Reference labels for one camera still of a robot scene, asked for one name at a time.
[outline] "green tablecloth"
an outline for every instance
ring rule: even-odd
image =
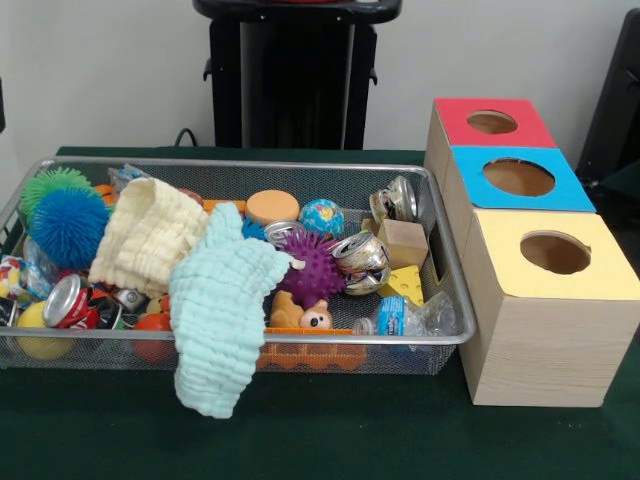
[[[69,149],[61,154],[421,163],[421,152]],[[180,405],[163,372],[0,372],[2,478],[640,478],[640,348],[604,408],[473,407],[436,377],[258,374],[233,419]]]

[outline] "wire mesh basket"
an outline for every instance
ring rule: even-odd
[[[345,236],[359,232],[362,220],[371,216],[368,199],[372,192],[398,175],[410,181],[417,199],[418,222],[429,241],[429,255],[420,272],[423,294],[428,299],[445,291],[451,297],[456,313],[455,335],[299,335],[267,329],[257,363],[259,371],[435,375],[456,345],[475,332],[473,308],[438,187],[430,172],[419,167],[55,157],[31,169],[0,214],[2,253],[20,254],[25,230],[18,205],[28,179],[44,170],[70,167],[99,185],[109,183],[109,167],[124,163],[206,199],[241,200],[266,189],[288,191],[301,205],[329,198],[344,209]],[[379,302],[377,294],[337,295],[329,305],[334,327],[342,333],[350,331],[355,320],[370,317]],[[270,305],[271,298],[267,298],[265,312],[270,311]],[[42,351],[52,354],[38,354]],[[177,360],[171,332],[0,327],[0,368],[170,370]]]

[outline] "red box lid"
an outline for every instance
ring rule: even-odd
[[[451,146],[556,147],[529,100],[436,98],[435,104]]]

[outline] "green spiky ball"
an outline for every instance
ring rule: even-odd
[[[61,188],[79,188],[95,192],[89,180],[73,168],[60,167],[51,172],[40,173],[29,180],[22,190],[20,210],[24,213],[27,224],[31,222],[33,212],[40,201],[47,194]]]

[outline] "plastic water bottle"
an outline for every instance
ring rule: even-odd
[[[451,298],[445,292],[437,293],[420,307],[404,297],[383,298],[372,317],[356,320],[354,335],[435,337],[456,334],[456,314]]]

